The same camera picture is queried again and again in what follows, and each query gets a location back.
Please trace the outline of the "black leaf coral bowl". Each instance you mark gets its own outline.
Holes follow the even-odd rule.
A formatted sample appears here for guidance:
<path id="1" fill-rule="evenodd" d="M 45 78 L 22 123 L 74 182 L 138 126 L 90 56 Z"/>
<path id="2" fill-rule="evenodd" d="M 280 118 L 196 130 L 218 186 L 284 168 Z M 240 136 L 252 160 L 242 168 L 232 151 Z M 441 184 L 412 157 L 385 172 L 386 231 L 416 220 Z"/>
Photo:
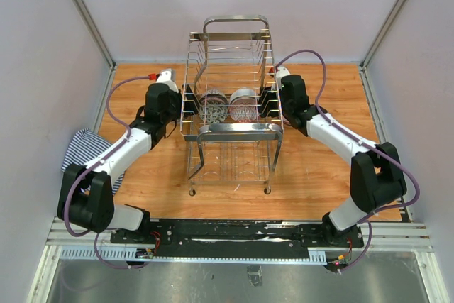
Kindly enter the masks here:
<path id="1" fill-rule="evenodd" d="M 228 117 L 228 108 L 224 104 L 208 103 L 200 108 L 199 117 L 204 124 L 221 123 Z"/>

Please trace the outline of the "red geometric pattern bowl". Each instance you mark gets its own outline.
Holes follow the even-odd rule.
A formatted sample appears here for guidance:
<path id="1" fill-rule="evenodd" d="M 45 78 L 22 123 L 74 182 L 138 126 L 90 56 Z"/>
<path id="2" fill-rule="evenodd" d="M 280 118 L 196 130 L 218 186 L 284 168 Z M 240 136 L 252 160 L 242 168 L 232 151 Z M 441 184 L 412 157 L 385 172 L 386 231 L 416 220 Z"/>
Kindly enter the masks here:
<path id="1" fill-rule="evenodd" d="M 254 122 L 257 118 L 256 104 L 253 101 L 238 100 L 230 105 L 229 113 L 235 122 Z"/>

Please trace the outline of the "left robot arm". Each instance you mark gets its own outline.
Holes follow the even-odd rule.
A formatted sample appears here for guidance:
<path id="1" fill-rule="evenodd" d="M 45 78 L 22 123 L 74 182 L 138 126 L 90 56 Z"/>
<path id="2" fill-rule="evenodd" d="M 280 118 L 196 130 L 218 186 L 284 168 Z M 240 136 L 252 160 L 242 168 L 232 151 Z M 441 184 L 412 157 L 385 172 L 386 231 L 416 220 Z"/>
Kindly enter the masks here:
<path id="1" fill-rule="evenodd" d="M 125 133 L 104 151 L 83 164 L 70 163 L 63 172 L 57 216 L 67 232 L 76 238 L 107 229 L 127 230 L 136 243 L 152 234 L 148 211 L 114 204 L 117 180 L 142 155 L 166 136 L 167 125 L 185 109 L 181 90 L 175 83 L 157 81 L 148 87 L 145 105 L 140 107 Z"/>

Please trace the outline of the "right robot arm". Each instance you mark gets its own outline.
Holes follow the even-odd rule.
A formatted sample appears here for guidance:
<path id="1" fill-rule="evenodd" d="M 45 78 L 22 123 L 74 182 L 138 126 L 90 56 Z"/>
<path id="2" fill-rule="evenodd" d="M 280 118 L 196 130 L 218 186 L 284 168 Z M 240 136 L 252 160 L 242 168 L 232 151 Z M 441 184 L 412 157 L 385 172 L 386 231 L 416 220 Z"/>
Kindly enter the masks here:
<path id="1" fill-rule="evenodd" d="M 348 198 L 322 218 L 321 237 L 326 244 L 338 246 L 359 221 L 406 194 L 396 147 L 363 138 L 321 106 L 311 104 L 300 75 L 279 68 L 275 84 L 265 88 L 262 96 L 280 99 L 282 115 L 292 128 L 323 143 L 350 166 Z"/>

